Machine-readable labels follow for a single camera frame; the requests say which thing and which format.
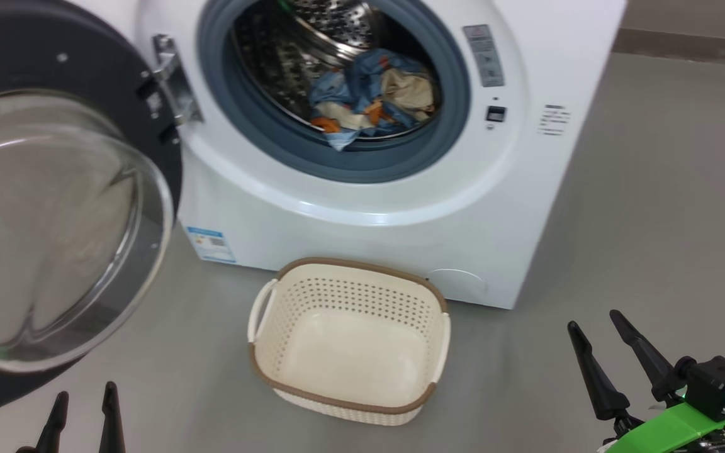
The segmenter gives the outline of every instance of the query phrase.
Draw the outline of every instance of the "laundry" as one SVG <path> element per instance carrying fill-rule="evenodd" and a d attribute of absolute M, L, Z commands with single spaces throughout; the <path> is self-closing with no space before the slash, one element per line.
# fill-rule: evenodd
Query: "laundry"
<path fill-rule="evenodd" d="M 382 137 L 429 120 L 435 82 L 424 66 L 385 49 L 358 55 L 351 68 L 319 77 L 310 90 L 311 124 L 342 151 L 360 134 Z"/>

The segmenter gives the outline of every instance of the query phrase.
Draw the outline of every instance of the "brown basket rim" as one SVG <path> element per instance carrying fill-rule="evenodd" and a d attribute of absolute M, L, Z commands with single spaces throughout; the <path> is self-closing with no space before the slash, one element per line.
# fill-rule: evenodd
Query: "brown basket rim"
<path fill-rule="evenodd" d="M 290 272 L 293 269 L 296 269 L 296 267 L 303 266 L 306 264 L 330 264 L 333 266 L 344 266 L 344 267 L 353 267 L 354 269 L 362 269 L 365 271 L 371 271 L 371 272 L 379 272 L 386 275 L 395 276 L 397 278 L 401 278 L 403 280 L 412 281 L 414 283 L 420 284 L 423 287 L 426 287 L 429 289 L 432 294 L 436 297 L 438 300 L 438 305 L 441 307 L 441 313 L 447 313 L 447 306 L 446 306 L 446 299 L 441 295 L 441 291 L 438 291 L 438 288 L 433 286 L 431 283 L 426 281 L 425 279 L 421 278 L 420 276 L 413 275 L 411 273 L 407 272 L 401 272 L 395 269 L 390 269 L 390 267 L 385 266 L 379 266 L 377 264 L 368 264 L 363 263 L 360 261 L 353 261 L 353 260 L 341 260 L 339 258 L 319 258 L 319 257 L 313 257 L 313 258 L 302 258 L 301 260 L 295 260 L 291 262 L 290 264 L 282 267 L 282 269 L 279 271 L 279 273 L 276 275 L 277 280 L 281 280 L 282 277 L 284 277 L 287 272 Z M 317 393 L 311 393 L 306 392 L 305 390 L 297 389 L 295 387 L 292 387 L 287 384 L 283 384 L 279 381 L 276 381 L 275 379 L 269 378 L 259 367 L 259 364 L 256 362 L 256 344 L 253 344 L 253 342 L 249 342 L 248 344 L 248 352 L 250 353 L 250 363 L 254 368 L 254 372 L 259 375 L 260 378 L 262 378 L 262 381 L 264 381 L 266 384 L 270 385 L 270 387 L 273 387 L 274 389 L 281 390 L 282 392 L 290 393 L 295 396 L 300 396 L 300 398 L 306 398 L 308 400 L 316 401 L 319 403 L 323 403 L 326 405 L 333 405 L 337 407 L 342 407 L 344 409 L 349 410 L 359 410 L 362 412 L 373 412 L 373 413 L 382 413 L 382 415 L 402 415 L 402 413 L 408 413 L 412 410 L 416 410 L 420 408 L 422 405 L 424 405 L 429 397 L 432 395 L 432 392 L 435 391 L 436 384 L 434 382 L 431 382 L 427 389 L 424 391 L 424 393 L 419 396 L 419 398 L 415 399 L 415 401 L 410 402 L 406 405 L 401 405 L 398 407 L 391 407 L 391 406 L 382 406 L 382 405 L 365 405 L 360 403 L 355 403 L 351 401 L 345 401 L 345 400 L 339 400 L 337 398 L 329 398 L 328 396 L 322 396 Z"/>

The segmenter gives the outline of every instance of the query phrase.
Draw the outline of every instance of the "blue and white sticker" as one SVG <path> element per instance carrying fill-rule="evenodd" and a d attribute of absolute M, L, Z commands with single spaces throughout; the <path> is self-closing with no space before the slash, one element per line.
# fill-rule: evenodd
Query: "blue and white sticker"
<path fill-rule="evenodd" d="M 204 230 L 193 226 L 187 226 L 186 231 L 189 233 L 189 240 L 192 241 L 195 252 L 198 253 L 201 260 L 236 263 L 237 259 L 233 257 L 231 247 L 229 247 L 228 241 L 225 240 L 225 236 L 221 232 Z"/>

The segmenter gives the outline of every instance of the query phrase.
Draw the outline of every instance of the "wall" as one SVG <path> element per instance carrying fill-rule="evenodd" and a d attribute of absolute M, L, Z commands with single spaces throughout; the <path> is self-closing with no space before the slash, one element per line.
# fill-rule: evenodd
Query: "wall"
<path fill-rule="evenodd" d="M 622 26 L 725 38 L 725 0 L 628 0 Z"/>

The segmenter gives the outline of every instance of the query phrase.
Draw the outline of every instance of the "beige cloth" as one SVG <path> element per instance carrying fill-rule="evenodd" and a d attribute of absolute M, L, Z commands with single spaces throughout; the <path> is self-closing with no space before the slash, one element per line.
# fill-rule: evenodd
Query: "beige cloth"
<path fill-rule="evenodd" d="M 389 103 L 400 107 L 416 120 L 424 121 L 432 111 L 432 83 L 422 75 L 406 74 L 391 68 L 382 73 L 382 94 Z"/>
<path fill-rule="evenodd" d="M 368 119 L 368 115 L 355 114 L 350 109 L 339 103 L 324 101 L 324 103 L 317 103 L 315 109 L 326 118 L 337 120 L 341 127 L 351 129 L 352 131 L 368 129 L 369 127 L 374 126 L 371 124 L 371 120 Z"/>

